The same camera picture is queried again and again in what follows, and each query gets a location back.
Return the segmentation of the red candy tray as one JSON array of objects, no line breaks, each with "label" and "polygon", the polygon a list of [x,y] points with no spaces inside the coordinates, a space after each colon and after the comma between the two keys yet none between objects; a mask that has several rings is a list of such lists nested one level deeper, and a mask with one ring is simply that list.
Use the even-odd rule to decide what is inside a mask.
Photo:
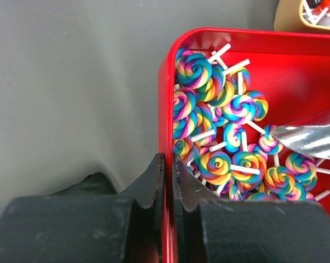
[{"label": "red candy tray", "polygon": [[[264,93],[269,112],[261,125],[283,125],[330,109],[330,35],[204,27],[186,32],[170,48],[158,74],[159,151],[165,154],[162,216],[163,262],[179,262],[172,186],[172,120],[175,58],[180,48],[209,56],[226,44],[232,66],[245,59],[250,88]],[[330,190],[330,175],[319,174],[314,194]],[[317,202],[330,215],[330,195]]]}]

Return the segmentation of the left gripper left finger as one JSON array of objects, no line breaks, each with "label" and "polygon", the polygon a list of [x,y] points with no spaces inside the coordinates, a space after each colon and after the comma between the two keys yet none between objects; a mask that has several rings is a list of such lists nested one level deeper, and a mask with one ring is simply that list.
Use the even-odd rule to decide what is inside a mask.
[{"label": "left gripper left finger", "polygon": [[165,157],[116,192],[102,173],[0,211],[0,262],[162,262]]}]

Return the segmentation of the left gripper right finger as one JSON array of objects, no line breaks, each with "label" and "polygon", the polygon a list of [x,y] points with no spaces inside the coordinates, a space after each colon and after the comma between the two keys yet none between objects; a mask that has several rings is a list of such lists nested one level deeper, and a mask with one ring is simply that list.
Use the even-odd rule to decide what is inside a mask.
[{"label": "left gripper right finger", "polygon": [[172,162],[179,262],[330,262],[330,215],[312,201],[231,201]]}]

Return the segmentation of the silver metal scoop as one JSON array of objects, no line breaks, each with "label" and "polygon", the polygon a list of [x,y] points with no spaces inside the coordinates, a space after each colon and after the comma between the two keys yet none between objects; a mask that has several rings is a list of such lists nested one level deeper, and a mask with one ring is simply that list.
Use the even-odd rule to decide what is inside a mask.
[{"label": "silver metal scoop", "polygon": [[330,109],[277,126],[271,133],[278,142],[294,152],[330,159]]}]

